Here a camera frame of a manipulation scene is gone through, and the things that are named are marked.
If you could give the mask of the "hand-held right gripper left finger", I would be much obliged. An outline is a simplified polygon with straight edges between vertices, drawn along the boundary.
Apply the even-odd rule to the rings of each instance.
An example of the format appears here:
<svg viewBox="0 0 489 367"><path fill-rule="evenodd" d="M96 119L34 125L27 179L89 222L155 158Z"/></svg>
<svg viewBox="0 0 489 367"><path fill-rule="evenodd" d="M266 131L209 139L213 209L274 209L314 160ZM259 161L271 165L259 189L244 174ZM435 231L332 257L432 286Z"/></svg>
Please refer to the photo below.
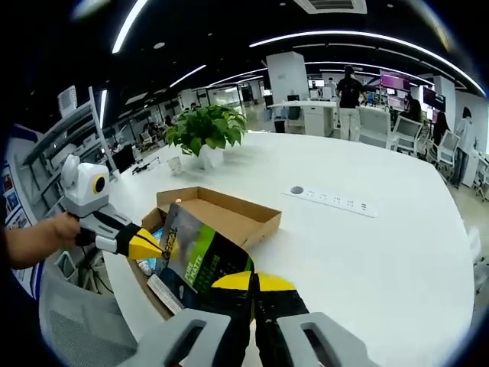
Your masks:
<svg viewBox="0 0 489 367"><path fill-rule="evenodd" d="M240 366L250 338L254 272L218 279L195 309L154 327L126 366Z"/></svg>

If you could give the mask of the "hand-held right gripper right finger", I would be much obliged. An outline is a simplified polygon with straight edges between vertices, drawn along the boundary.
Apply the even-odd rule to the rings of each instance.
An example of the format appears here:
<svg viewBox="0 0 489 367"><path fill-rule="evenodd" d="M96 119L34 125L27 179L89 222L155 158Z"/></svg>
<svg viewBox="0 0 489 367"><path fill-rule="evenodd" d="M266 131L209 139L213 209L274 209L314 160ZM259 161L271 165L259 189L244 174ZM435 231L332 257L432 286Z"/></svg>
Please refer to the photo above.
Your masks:
<svg viewBox="0 0 489 367"><path fill-rule="evenodd" d="M375 366L365 343L321 312L309 312L295 286L254 275L255 340L264 366Z"/></svg>

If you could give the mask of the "person's left hand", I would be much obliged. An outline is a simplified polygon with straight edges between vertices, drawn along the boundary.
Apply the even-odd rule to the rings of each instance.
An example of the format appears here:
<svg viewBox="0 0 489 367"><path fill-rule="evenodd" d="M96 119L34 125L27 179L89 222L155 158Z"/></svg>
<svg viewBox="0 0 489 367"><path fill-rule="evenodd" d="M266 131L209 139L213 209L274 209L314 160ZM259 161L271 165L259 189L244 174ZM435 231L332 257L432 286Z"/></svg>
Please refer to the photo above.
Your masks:
<svg viewBox="0 0 489 367"><path fill-rule="evenodd" d="M61 213L51 218L55 242L59 248L76 247L76 237L80 234L79 220L69 213Z"/></svg>

